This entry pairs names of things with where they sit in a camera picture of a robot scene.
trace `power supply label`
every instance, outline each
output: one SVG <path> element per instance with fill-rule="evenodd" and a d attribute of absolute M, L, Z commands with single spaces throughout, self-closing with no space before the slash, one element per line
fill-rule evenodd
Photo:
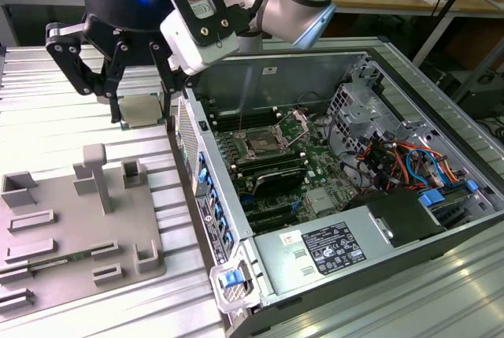
<path fill-rule="evenodd" d="M 345 222 L 302 235 L 317 270 L 329 275 L 366 259 Z"/>

